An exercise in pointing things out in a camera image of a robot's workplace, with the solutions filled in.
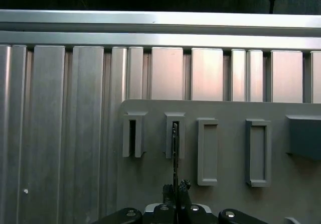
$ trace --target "rectangular slot holder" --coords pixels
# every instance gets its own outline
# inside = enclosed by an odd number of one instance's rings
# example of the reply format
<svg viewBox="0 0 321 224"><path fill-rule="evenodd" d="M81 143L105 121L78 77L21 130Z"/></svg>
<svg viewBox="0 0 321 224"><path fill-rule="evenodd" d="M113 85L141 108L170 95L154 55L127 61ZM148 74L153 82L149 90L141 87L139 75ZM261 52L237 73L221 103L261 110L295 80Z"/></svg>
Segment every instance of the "rectangular slot holder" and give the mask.
<svg viewBox="0 0 321 224"><path fill-rule="evenodd" d="M166 115L166 145L163 152L167 159L173 157L172 134L173 122L179 123L179 158L185 156L185 113L165 113Z"/></svg>
<svg viewBox="0 0 321 224"><path fill-rule="evenodd" d="M197 184L217 185L218 120L198 119Z"/></svg>
<svg viewBox="0 0 321 224"><path fill-rule="evenodd" d="M272 144L270 121L246 120L245 176L251 187L271 185Z"/></svg>
<svg viewBox="0 0 321 224"><path fill-rule="evenodd" d="M132 151L135 157L140 158L146 152L143 141L143 117L147 112L134 112L124 115L122 156L129 157Z"/></svg>

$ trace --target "corrugated metal wall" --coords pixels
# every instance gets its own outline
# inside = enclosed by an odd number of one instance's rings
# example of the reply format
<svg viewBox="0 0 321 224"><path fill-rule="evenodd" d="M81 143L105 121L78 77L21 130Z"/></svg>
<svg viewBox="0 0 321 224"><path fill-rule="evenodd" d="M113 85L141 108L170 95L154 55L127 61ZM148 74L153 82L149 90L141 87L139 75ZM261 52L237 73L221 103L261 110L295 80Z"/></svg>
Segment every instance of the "corrugated metal wall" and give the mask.
<svg viewBox="0 0 321 224"><path fill-rule="evenodd" d="M0 46L0 223L116 210L108 131L125 99L321 103L320 63L321 52Z"/></svg>

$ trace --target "gray block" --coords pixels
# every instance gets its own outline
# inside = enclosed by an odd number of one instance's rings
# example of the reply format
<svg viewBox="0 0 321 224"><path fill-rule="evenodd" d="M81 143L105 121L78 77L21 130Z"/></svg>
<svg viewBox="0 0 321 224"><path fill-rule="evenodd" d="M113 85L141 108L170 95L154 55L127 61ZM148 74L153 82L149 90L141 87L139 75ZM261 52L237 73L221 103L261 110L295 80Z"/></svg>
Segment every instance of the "gray block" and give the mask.
<svg viewBox="0 0 321 224"><path fill-rule="evenodd" d="M289 153L321 160L321 116L287 116L287 118L290 134Z"/></svg>
<svg viewBox="0 0 321 224"><path fill-rule="evenodd" d="M246 120L246 183L251 187L271 185L270 121Z"/></svg>

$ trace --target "metal screw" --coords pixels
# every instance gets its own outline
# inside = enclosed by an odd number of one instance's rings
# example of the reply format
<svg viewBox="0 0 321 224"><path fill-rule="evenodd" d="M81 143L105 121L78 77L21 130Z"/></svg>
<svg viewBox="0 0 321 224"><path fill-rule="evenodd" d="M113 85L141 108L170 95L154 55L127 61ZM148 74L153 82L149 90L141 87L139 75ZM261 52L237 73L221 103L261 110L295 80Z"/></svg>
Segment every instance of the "metal screw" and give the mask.
<svg viewBox="0 0 321 224"><path fill-rule="evenodd" d="M162 207L160 207L161 210L168 210L169 208L165 205L163 205Z"/></svg>
<svg viewBox="0 0 321 224"><path fill-rule="evenodd" d="M227 215L227 216L230 217L230 218L235 217L235 214L234 214L233 212L231 212L231 211L225 212L225 215Z"/></svg>
<svg viewBox="0 0 321 224"><path fill-rule="evenodd" d="M127 216L134 216L136 213L133 210L127 212Z"/></svg>
<svg viewBox="0 0 321 224"><path fill-rule="evenodd" d="M200 208L197 206L197 205L191 205L191 210L193 211L197 211L199 210Z"/></svg>

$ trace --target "metal frame bar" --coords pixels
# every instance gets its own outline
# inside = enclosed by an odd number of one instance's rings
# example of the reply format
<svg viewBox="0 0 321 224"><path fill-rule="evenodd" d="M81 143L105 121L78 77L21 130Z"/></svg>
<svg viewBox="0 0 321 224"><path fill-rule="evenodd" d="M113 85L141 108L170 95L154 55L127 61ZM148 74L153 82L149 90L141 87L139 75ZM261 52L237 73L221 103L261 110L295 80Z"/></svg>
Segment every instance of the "metal frame bar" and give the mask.
<svg viewBox="0 0 321 224"><path fill-rule="evenodd" d="M290 35L321 30L321 16L176 13L0 10L0 31L35 32L148 32Z"/></svg>
<svg viewBox="0 0 321 224"><path fill-rule="evenodd" d="M316 37L269 37L142 33L57 33L0 31L3 45L64 45L104 47L191 47L260 50L321 50Z"/></svg>

